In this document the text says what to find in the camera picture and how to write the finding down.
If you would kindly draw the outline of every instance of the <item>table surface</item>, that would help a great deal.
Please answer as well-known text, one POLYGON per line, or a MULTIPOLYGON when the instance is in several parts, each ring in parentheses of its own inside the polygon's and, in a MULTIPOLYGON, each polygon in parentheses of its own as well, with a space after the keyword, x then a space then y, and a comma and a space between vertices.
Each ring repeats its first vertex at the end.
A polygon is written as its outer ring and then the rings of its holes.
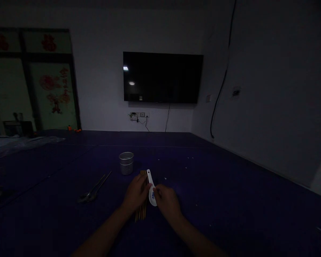
MULTIPOLYGON (((58 144, 0 159, 0 256, 67 256, 121 204, 140 170, 175 189, 185 217, 231 256, 321 256, 321 196, 189 133, 47 131, 58 144), (134 173, 118 156, 134 153, 134 173), (113 171, 94 202, 78 204, 113 171)), ((110 255, 188 256, 157 207, 134 216, 110 255)))

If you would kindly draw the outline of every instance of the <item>window pane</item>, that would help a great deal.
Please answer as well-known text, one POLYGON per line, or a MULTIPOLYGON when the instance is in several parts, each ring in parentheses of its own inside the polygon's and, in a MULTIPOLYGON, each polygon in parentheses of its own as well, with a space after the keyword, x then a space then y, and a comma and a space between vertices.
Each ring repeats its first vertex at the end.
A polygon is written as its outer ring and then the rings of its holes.
POLYGON ((24 32, 27 52, 71 54, 68 32, 24 32))
POLYGON ((0 120, 15 120, 14 112, 21 112, 36 130, 21 60, 0 58, 0 120))
POLYGON ((42 128, 77 129, 69 64, 31 63, 42 128))
POLYGON ((0 52, 20 52, 18 32, 0 31, 0 52))

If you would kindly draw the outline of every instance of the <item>metal cup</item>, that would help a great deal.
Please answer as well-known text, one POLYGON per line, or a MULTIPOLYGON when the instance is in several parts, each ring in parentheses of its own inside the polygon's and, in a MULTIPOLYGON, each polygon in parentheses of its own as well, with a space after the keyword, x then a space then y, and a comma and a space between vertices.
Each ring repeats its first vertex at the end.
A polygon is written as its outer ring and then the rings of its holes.
POLYGON ((119 155, 120 171, 122 175, 129 175, 133 172, 134 155, 131 152, 124 152, 119 155))

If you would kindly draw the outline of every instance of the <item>finger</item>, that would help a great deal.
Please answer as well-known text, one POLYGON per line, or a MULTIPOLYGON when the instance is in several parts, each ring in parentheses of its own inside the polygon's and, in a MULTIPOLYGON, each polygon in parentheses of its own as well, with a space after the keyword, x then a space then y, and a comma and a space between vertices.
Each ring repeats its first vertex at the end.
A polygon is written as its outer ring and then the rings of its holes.
POLYGON ((141 173, 139 173, 137 176, 135 176, 135 178, 133 180, 135 181, 139 181, 139 179, 142 177, 143 175, 141 173))
POLYGON ((145 183, 145 180, 147 178, 147 175, 141 175, 139 180, 138 180, 138 184, 140 185, 140 187, 142 187, 142 185, 145 183))
POLYGON ((161 191, 164 191, 164 190, 167 190, 169 189, 167 186, 163 185, 163 184, 158 184, 156 186, 157 189, 161 190, 161 191))
POLYGON ((161 200, 161 196, 159 195, 159 192, 156 187, 153 188, 153 192, 154 192, 154 197, 156 198, 156 203, 158 204, 161 200))
POLYGON ((151 183, 149 183, 149 184, 146 185, 146 187, 144 188, 144 190, 143 190, 143 192, 142 192, 143 198, 144 198, 144 197, 145 197, 145 198, 147 197, 147 194, 149 193, 149 190, 150 190, 151 186, 152 186, 151 183))

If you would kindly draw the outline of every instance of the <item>wooden chopsticks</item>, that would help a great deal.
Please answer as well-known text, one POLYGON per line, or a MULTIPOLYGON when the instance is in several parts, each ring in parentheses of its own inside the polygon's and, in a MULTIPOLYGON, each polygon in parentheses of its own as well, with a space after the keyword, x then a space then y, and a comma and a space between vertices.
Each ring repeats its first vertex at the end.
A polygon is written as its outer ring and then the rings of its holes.
MULTIPOLYGON (((140 174, 142 175, 146 175, 146 171, 140 171, 140 174)), ((146 186, 148 184, 148 179, 145 180, 145 185, 146 186)), ((134 222, 136 223, 137 220, 144 220, 146 218, 146 205, 147 205, 147 199, 148 197, 145 199, 145 201, 142 203, 142 205, 140 205, 138 207, 138 209, 136 210, 136 217, 134 219, 134 222)))

